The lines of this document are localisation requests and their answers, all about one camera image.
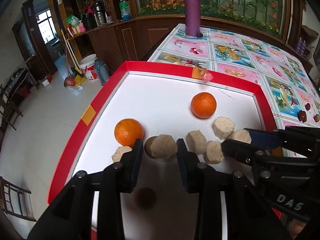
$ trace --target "small box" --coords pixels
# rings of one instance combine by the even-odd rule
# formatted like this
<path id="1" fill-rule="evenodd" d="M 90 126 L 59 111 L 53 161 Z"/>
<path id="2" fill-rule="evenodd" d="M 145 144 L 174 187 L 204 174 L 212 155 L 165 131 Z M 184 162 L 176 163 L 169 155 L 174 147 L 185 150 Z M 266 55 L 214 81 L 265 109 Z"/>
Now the small box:
<path id="1" fill-rule="evenodd" d="M 41 82 L 44 85 L 44 87 L 46 87 L 47 85 L 49 85 L 52 81 L 52 76 L 51 75 L 47 75 Z"/>

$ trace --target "purple water bottle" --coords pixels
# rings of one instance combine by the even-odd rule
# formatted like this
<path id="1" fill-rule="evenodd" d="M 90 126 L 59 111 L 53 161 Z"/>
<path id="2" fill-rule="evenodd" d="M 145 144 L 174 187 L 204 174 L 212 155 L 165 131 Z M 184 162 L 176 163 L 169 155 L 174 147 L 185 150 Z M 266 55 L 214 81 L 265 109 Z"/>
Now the purple water bottle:
<path id="1" fill-rule="evenodd" d="M 196 37 L 200 33 L 201 8 L 200 0 L 184 0 L 186 18 L 186 35 Z"/>

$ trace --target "bread piece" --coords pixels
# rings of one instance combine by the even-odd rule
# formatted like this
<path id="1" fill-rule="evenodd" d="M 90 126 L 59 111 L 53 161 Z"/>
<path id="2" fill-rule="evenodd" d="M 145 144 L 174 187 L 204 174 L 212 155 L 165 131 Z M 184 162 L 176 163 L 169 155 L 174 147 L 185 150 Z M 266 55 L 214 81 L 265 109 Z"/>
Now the bread piece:
<path id="1" fill-rule="evenodd" d="M 207 140 L 200 130 L 188 132 L 186 141 L 190 152 L 200 155 L 207 150 Z"/>
<path id="2" fill-rule="evenodd" d="M 228 139 L 233 139 L 245 143 L 251 143 L 251 137 L 247 130 L 238 130 L 231 134 Z"/>
<path id="3" fill-rule="evenodd" d="M 131 151 L 132 151 L 132 148 L 130 146 L 118 147 L 118 149 L 116 150 L 115 154 L 113 154 L 113 156 L 111 158 L 112 158 L 114 163 L 119 162 L 124 153 L 131 152 Z"/>
<path id="4" fill-rule="evenodd" d="M 208 164 L 219 164 L 224 159 L 221 143 L 208 141 L 205 162 Z"/>
<path id="5" fill-rule="evenodd" d="M 178 152 L 178 146 L 171 135 L 160 134 L 150 146 L 151 154 L 155 158 L 169 159 Z"/>
<path id="6" fill-rule="evenodd" d="M 150 157 L 150 158 L 153 158 L 154 157 L 152 156 L 152 153 L 151 153 L 151 144 L 153 142 L 154 139 L 156 139 L 157 137 L 156 136 L 152 136 L 150 137 L 148 140 L 146 140 L 145 144 L 144 144 L 144 151 L 146 152 L 146 154 Z"/>
<path id="7" fill-rule="evenodd" d="M 223 116 L 218 117 L 213 124 L 213 131 L 221 140 L 227 139 L 233 133 L 234 129 L 235 123 Z"/>

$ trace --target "tiled floor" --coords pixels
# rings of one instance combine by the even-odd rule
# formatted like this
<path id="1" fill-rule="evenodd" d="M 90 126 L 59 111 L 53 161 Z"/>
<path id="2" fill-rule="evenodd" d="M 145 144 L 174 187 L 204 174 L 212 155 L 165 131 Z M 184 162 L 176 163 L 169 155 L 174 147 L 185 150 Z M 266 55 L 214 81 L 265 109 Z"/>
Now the tiled floor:
<path id="1" fill-rule="evenodd" d="M 20 106 L 23 117 L 8 128 L 0 153 L 0 176 L 29 189 L 33 215 L 39 219 L 47 208 L 46 198 L 59 157 L 81 115 L 101 89 L 99 80 L 85 81 L 81 87 L 64 87 L 67 76 L 61 59 L 52 83 L 31 93 Z M 8 215 L 23 238 L 34 222 Z"/>

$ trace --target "window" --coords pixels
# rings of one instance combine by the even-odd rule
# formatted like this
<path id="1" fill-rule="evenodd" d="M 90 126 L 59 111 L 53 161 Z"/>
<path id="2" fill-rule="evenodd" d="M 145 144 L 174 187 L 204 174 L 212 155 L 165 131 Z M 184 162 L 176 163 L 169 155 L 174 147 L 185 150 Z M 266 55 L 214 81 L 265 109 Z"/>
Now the window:
<path id="1" fill-rule="evenodd" d="M 44 43 L 47 44 L 48 42 L 52 41 L 57 35 L 57 32 L 53 25 L 50 10 L 39 14 L 37 16 L 37 23 L 39 25 Z"/>

